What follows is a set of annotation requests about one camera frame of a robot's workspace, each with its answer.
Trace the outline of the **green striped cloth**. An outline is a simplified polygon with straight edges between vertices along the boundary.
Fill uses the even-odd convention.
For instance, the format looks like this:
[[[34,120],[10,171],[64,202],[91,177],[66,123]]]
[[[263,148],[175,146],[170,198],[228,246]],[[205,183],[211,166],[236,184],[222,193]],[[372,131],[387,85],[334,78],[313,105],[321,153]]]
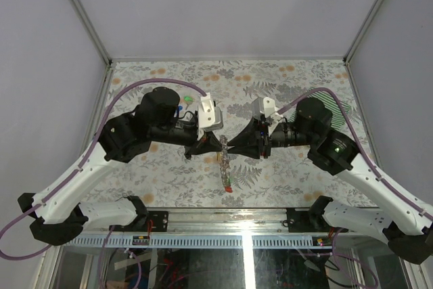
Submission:
[[[312,94],[312,97],[319,99],[327,108],[332,112],[332,128],[341,131],[346,125],[346,120],[342,114],[339,105],[336,103],[335,99],[327,92],[320,91]]]

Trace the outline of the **floral table mat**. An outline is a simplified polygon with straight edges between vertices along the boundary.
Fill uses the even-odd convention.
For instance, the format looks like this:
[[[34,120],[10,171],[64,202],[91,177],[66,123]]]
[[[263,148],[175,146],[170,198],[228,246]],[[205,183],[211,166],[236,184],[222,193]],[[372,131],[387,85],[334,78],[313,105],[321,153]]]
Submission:
[[[342,102],[363,147],[369,145],[349,75],[340,60],[114,62],[103,88],[104,99],[111,102],[128,85],[156,78],[187,81],[209,92],[224,115],[224,127],[217,135],[228,139],[248,124],[256,98],[270,97],[282,107],[309,89],[327,87]],[[136,195],[154,208],[267,208],[308,207],[325,195],[351,206],[371,205],[359,190],[315,167],[308,150],[274,149],[269,158],[261,160],[232,155],[228,192],[221,181],[217,153],[188,160],[181,146],[153,143],[148,152],[100,182],[85,200],[112,202]]]

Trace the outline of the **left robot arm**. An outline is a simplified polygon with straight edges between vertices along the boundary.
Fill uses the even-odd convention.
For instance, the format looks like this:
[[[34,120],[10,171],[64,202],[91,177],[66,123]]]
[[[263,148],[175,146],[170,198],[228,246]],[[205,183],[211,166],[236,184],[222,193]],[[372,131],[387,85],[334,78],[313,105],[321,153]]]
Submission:
[[[31,212],[34,239],[59,246],[86,229],[114,227],[116,231],[148,231],[150,216],[142,199],[125,196],[114,202],[86,203],[82,199],[114,170],[149,151],[154,142],[185,148],[185,157],[220,152],[214,131],[223,127],[223,115],[209,94],[200,98],[189,120],[179,117],[180,96],[166,87],[146,93],[131,112],[110,119],[96,142],[77,165],[70,167],[50,187],[18,198],[23,212]]]

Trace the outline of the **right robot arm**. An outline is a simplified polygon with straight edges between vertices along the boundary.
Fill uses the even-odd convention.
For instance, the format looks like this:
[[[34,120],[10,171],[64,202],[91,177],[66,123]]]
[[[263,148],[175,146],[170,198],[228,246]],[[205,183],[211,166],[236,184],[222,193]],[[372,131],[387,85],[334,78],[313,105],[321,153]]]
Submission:
[[[268,98],[253,103],[248,125],[229,141],[228,152],[268,158],[273,148],[309,146],[308,159],[363,192],[379,211],[347,206],[320,196],[308,211],[316,231],[345,228],[385,243],[401,259],[420,265],[432,256],[432,205],[422,202],[380,170],[347,135],[331,126],[332,111],[315,97],[296,104],[288,122]]]

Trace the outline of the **aluminium front rail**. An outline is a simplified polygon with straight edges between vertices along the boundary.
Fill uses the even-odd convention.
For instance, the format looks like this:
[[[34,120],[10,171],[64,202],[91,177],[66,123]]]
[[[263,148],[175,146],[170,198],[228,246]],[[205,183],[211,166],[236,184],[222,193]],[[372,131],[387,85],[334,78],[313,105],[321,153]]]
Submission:
[[[307,208],[172,208],[151,231],[87,231],[69,243],[83,248],[327,248],[334,234],[315,229]]]

